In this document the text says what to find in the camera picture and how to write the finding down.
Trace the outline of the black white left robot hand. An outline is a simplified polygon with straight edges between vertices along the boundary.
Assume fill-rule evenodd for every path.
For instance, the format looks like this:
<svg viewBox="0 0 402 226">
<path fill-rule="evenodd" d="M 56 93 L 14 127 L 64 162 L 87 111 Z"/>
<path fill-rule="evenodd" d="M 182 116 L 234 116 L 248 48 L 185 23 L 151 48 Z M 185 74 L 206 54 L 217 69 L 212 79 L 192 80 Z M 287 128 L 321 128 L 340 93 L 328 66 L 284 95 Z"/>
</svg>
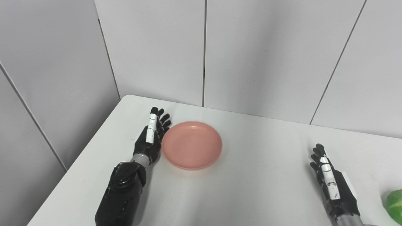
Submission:
<svg viewBox="0 0 402 226">
<path fill-rule="evenodd" d="M 152 107 L 149 123 L 135 142 L 132 161 L 145 168 L 155 163 L 160 155 L 162 140 L 171 124 L 170 114 L 165 113 L 163 108 Z"/>
</svg>

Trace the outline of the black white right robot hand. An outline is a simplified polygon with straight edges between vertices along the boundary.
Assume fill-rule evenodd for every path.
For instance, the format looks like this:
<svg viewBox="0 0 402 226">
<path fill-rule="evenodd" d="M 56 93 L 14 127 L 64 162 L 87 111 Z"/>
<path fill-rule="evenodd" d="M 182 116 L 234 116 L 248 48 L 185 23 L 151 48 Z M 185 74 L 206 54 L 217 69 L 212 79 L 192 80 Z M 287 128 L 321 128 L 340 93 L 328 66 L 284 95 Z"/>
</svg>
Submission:
<svg viewBox="0 0 402 226">
<path fill-rule="evenodd" d="M 357 200 L 342 172 L 336 170 L 327 156 L 324 146 L 316 144 L 311 154 L 310 167 L 326 198 L 326 211 L 338 222 L 341 217 L 360 217 Z"/>
</svg>

